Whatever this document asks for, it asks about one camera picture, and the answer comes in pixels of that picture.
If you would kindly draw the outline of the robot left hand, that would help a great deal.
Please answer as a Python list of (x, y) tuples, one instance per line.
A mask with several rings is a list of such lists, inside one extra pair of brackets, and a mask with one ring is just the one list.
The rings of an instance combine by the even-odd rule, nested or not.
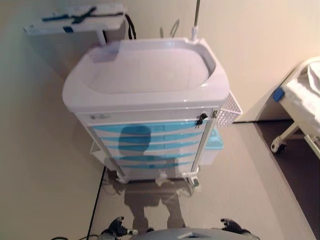
[(117, 217), (116, 219), (114, 219), (110, 223), (110, 225), (107, 229), (107, 232), (115, 237), (123, 237), (126, 235), (137, 236), (139, 233), (138, 230), (137, 229), (129, 229), (129, 228), (124, 227), (123, 220), (124, 220), (123, 216), (120, 216), (120, 217)]

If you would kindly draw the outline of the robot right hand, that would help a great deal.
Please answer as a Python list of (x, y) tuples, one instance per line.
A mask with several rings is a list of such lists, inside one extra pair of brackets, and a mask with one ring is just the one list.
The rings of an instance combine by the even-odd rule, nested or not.
[(244, 234), (247, 231), (232, 219), (221, 218), (220, 222), (223, 224), (223, 231), (232, 232), (236, 234)]

